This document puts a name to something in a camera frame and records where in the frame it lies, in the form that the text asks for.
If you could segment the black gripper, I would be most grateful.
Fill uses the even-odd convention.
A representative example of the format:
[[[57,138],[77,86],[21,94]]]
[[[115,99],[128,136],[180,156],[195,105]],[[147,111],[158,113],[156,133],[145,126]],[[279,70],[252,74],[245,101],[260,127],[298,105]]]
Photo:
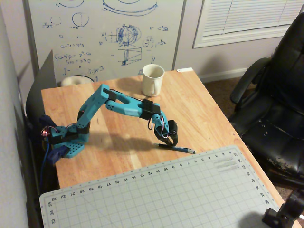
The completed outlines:
[[[169,128],[169,133],[171,133],[171,134],[162,135],[156,129],[154,130],[154,134],[155,134],[155,136],[158,140],[162,141],[166,145],[176,146],[177,143],[178,143],[177,123],[174,120],[169,120],[168,121],[168,128]]]

